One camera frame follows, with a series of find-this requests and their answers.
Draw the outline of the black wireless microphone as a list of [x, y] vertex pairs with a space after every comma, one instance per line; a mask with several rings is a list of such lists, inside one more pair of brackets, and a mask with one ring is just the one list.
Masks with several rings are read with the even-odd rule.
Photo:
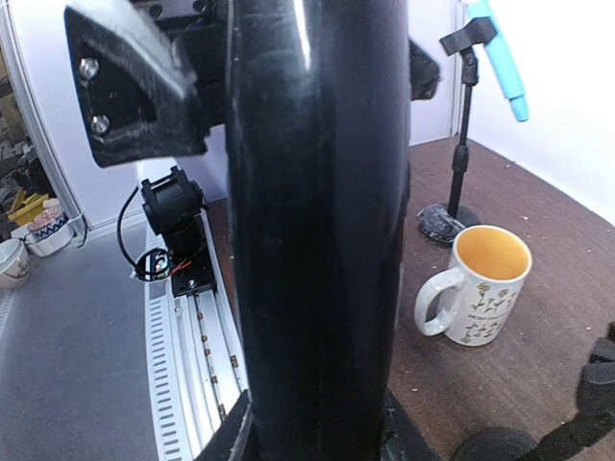
[[404, 1], [233, 1], [234, 286], [266, 460], [372, 460], [409, 195]]

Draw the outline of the short stand with taped base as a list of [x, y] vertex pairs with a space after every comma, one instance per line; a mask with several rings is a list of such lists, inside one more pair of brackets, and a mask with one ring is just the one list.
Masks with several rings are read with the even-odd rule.
[[480, 223], [478, 215], [460, 204], [464, 175], [468, 170], [470, 151], [468, 128], [473, 89], [479, 82], [479, 65], [473, 46], [487, 44], [496, 36], [496, 29], [489, 17], [471, 19], [462, 29], [440, 39], [448, 56], [461, 57], [463, 105], [458, 142], [455, 146], [453, 178], [448, 203], [426, 206], [417, 215], [419, 231], [441, 247], [451, 248], [455, 237], [464, 229]]

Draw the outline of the blue toy microphone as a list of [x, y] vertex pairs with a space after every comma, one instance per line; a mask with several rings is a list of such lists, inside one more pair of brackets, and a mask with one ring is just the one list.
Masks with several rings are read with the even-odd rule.
[[461, 1], [469, 19], [488, 17], [496, 34], [484, 48], [499, 81], [505, 99], [509, 102], [518, 122], [529, 120], [526, 91], [510, 48], [496, 20], [489, 2], [483, 0]]

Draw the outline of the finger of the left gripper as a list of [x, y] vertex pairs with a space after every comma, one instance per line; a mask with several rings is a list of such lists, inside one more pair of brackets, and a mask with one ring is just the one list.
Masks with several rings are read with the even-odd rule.
[[409, 81], [412, 101], [431, 100], [440, 83], [440, 66], [419, 44], [409, 42]]
[[207, 150], [209, 118], [185, 48], [129, 1], [71, 1], [63, 11], [71, 71], [101, 168]]

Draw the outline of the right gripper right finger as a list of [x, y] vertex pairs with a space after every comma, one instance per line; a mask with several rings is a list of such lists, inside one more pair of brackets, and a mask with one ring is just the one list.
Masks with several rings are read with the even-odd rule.
[[390, 389], [383, 404], [382, 461], [437, 461], [437, 453]]

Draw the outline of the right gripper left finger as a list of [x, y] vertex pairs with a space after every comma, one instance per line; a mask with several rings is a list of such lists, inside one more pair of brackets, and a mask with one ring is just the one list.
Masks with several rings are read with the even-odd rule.
[[248, 391], [243, 391], [195, 461], [251, 461], [255, 459], [255, 431]]

